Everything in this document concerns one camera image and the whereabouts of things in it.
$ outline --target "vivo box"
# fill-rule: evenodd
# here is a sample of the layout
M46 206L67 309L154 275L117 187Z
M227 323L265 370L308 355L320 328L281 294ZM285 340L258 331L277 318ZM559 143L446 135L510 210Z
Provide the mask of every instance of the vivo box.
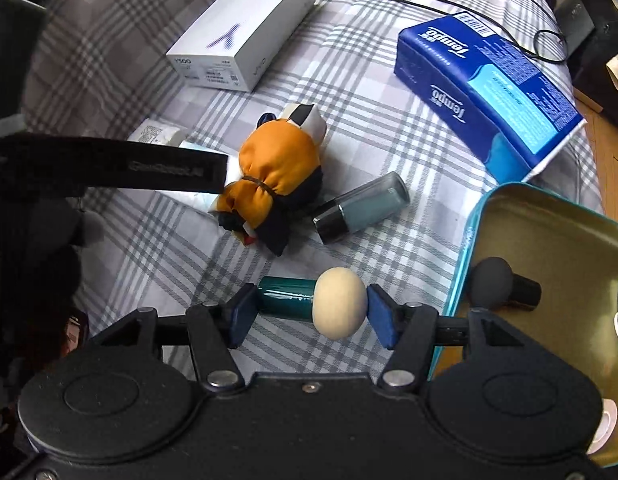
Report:
M251 91L314 0L216 0L167 58L190 86Z
M402 30L394 72L499 184L540 173L585 124L524 54L468 12Z

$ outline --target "nail polish bottle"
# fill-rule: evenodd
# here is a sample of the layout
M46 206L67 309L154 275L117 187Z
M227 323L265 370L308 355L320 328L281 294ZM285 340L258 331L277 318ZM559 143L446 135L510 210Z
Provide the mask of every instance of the nail polish bottle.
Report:
M324 203L312 213L313 224L329 244L360 231L409 205L409 191L395 171Z

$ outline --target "barcode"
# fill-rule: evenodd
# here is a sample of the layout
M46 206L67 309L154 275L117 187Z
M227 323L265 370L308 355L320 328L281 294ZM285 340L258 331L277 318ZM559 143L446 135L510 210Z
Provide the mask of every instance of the barcode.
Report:
M465 23L465 25L467 25L467 27L473 28L473 30L475 30L483 38L487 38L487 37L492 36L492 35L495 34L495 32L493 30L491 30L489 27L487 27L483 23L479 22L477 19L475 19L470 14L467 14L466 12L462 12L460 14L456 14L455 17L456 17L456 19L458 19L461 22Z

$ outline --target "metal screw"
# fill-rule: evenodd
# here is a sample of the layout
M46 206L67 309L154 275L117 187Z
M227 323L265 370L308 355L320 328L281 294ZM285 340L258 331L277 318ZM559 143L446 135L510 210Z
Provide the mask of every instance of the metal screw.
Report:
M303 384L303 391L305 394L314 394L322 387L320 383L305 383Z
M238 382L238 374L231 370L215 370L207 376L207 382L216 388L227 388Z
M383 380L389 386L399 388L401 386L408 386L416 380L413 373L407 370L389 370L383 374Z
M57 477L52 471L42 470L36 473L36 480L57 480Z

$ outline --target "wooden ball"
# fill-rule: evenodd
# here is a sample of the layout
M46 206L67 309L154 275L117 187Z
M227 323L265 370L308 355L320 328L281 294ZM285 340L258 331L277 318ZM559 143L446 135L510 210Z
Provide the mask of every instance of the wooden ball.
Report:
M367 316L367 289L358 275L345 267L325 270L313 290L313 324L329 339L350 337Z

